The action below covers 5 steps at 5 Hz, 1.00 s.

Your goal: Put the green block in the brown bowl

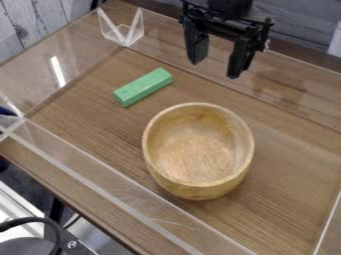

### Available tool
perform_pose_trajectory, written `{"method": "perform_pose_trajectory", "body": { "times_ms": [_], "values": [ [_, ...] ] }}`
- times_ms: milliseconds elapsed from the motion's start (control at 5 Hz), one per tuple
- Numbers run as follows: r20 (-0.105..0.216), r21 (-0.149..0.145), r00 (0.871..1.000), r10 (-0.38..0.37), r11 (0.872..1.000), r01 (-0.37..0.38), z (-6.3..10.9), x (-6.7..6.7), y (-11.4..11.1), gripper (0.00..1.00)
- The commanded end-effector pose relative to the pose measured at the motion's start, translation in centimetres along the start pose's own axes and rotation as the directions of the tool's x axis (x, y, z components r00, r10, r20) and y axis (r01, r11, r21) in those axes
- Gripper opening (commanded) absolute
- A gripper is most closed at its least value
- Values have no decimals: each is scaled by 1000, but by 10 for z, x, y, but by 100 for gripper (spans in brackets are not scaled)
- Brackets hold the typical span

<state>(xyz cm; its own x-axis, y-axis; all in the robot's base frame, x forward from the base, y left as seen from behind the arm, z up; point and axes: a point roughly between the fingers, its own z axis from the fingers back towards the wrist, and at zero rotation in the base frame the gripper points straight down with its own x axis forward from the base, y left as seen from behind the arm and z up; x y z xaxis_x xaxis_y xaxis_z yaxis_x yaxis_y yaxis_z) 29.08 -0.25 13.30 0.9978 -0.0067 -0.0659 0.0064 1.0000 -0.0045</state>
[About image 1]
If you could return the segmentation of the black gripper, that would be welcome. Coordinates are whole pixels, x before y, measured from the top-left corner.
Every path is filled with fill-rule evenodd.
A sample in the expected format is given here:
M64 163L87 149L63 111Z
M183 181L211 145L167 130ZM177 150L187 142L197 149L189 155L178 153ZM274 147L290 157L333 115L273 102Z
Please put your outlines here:
M226 75L237 79L248 70L256 51L268 48L274 20L253 6L253 0L181 0L186 55L197 65L207 55L209 35L234 42Z

